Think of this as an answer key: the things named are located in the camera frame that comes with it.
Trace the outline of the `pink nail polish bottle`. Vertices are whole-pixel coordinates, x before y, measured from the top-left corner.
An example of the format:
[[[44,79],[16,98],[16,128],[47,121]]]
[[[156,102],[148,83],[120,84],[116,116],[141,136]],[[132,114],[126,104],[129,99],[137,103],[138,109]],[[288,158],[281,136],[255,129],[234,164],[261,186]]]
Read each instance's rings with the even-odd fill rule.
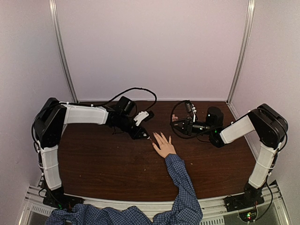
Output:
[[[178,120],[179,120],[179,118],[175,114],[173,114],[172,115],[172,122],[175,122],[175,121],[178,121]]]

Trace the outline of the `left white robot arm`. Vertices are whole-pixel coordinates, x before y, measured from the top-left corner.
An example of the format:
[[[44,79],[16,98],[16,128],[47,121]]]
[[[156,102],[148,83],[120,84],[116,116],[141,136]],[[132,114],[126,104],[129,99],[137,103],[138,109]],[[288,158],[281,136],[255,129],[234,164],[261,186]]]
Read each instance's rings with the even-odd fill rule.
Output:
[[[105,125],[119,128],[133,140],[149,139],[141,124],[153,118],[153,111],[146,109],[131,116],[135,102],[127,97],[112,105],[82,105],[49,98],[32,123],[32,138],[38,154],[38,166],[44,175],[45,198],[57,208],[82,203],[80,197],[65,194],[59,171],[58,149],[70,124]]]

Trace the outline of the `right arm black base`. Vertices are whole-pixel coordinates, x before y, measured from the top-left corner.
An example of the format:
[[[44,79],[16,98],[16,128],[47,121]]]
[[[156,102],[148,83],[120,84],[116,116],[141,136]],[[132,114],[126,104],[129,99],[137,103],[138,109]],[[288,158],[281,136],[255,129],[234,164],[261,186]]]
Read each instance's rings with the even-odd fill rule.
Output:
[[[232,212],[236,210],[255,207],[257,204],[262,204],[264,203],[264,198],[262,196],[259,196],[254,200],[249,200],[246,199],[244,194],[228,195],[226,198],[224,198],[224,203],[227,212]]]

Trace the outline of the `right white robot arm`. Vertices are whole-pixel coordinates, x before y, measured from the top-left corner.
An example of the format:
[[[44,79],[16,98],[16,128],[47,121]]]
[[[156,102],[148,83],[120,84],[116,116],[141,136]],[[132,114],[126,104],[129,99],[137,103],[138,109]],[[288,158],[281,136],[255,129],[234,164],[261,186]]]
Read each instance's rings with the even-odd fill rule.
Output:
[[[248,111],[231,124],[224,125],[224,114],[221,109],[211,106],[207,109],[204,121],[199,121],[197,110],[189,100],[184,104],[187,117],[176,118],[171,111],[170,126],[172,131],[182,139],[193,139],[206,135],[208,142],[217,148],[222,148],[234,141],[255,134],[258,137],[260,150],[255,160],[254,169],[244,186],[240,203],[250,207],[258,202],[262,189],[267,185],[267,179],[273,171],[280,151],[287,143],[288,123],[279,113],[267,104]]]

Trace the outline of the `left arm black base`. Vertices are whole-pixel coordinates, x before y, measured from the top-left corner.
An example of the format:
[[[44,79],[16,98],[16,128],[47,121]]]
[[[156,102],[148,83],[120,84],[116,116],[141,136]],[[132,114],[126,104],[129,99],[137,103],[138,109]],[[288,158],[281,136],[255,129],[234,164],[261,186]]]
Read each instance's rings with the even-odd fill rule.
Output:
[[[80,197],[64,195],[62,198],[53,198],[46,196],[43,204],[57,209],[72,209],[77,204],[83,204],[84,200]]]

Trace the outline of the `mannequin hand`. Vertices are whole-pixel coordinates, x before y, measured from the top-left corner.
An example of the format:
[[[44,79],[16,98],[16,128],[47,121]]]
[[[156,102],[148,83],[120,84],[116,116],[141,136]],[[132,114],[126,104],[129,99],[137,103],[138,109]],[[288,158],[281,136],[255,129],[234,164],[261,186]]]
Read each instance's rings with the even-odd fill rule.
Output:
[[[163,133],[153,133],[156,143],[152,141],[152,147],[162,158],[166,158],[168,155],[176,155],[175,147],[172,145],[172,138],[169,136],[167,139]]]

